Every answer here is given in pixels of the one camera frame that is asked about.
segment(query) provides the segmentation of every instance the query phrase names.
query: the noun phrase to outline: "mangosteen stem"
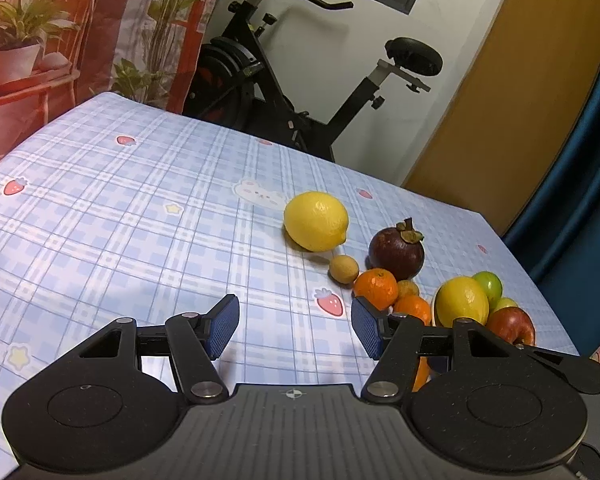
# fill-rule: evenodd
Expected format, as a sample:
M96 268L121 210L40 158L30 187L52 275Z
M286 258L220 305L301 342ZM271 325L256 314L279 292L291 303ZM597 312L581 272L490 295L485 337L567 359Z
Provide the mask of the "mangosteen stem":
M424 235L413 228L413 220L411 218L405 219L404 222L398 222L395 228L398 229L400 238L408 244L417 244L424 240Z

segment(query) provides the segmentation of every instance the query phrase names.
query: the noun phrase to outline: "red apple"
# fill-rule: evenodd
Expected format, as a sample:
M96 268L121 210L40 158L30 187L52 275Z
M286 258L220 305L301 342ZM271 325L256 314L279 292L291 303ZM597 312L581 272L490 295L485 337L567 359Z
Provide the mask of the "red apple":
M487 320L487 328L504 341L535 346L536 329L529 315L517 306L507 306L493 312Z

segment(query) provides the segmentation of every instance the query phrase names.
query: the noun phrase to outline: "plant pot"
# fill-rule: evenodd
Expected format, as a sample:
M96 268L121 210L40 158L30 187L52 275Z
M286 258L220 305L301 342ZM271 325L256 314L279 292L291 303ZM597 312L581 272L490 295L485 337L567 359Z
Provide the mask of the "plant pot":
M29 77L40 51L40 45L0 50L0 84Z

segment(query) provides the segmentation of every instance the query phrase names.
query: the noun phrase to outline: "exercise bike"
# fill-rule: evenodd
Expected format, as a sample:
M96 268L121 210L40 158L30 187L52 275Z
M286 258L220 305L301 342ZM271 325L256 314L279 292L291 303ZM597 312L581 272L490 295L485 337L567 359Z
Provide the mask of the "exercise bike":
M250 23L261 1L244 0L229 5L234 16L224 33L200 50L183 115L334 162L332 144L368 102L375 110L381 107L384 98L376 96L376 92L390 74L405 80L407 87L418 93L420 90L429 92L431 88L406 71L435 76L442 70L442 57L430 46L411 38L391 40L385 49L394 63L379 59L373 72L360 82L333 118L327 124L321 123L308 112L296 112L280 88L259 40L266 26L276 23L277 18L265 14L262 25L257 28ZM307 1L327 10L353 8L352 2ZM263 100L255 96L256 85Z

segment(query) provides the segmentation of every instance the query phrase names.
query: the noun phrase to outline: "adjustment knob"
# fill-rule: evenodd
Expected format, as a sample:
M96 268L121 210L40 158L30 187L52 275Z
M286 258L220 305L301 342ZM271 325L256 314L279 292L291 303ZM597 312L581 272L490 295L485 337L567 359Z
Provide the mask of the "adjustment knob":
M373 101L371 101L371 107L374 110L378 110L378 108L381 107L383 104L384 104L384 97L382 97L382 96L378 96Z
M262 17L262 21L267 25L273 25L277 20L273 14L269 14L268 12Z

